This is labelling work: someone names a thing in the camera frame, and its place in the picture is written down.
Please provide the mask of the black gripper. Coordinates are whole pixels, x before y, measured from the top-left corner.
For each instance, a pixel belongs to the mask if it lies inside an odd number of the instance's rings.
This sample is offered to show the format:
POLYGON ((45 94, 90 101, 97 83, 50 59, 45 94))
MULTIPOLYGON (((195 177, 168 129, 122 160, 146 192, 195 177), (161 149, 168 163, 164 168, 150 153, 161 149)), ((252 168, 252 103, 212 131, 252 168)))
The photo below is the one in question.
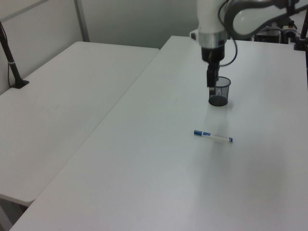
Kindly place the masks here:
POLYGON ((220 62, 225 57, 225 46, 217 48, 201 48, 203 61, 209 64, 206 72, 207 87, 209 88, 209 95, 216 94, 216 82, 219 79, 220 62))

